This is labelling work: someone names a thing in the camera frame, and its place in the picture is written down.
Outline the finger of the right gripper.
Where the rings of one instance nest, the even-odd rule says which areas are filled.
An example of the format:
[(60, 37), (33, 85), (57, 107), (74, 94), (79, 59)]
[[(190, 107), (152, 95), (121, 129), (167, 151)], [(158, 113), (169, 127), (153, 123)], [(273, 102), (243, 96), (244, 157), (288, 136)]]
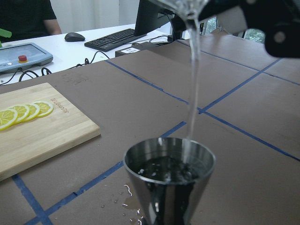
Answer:
[(229, 33), (258, 29), (265, 34), (267, 53), (280, 58), (300, 56), (298, 0), (210, 0), (199, 20), (217, 16)]

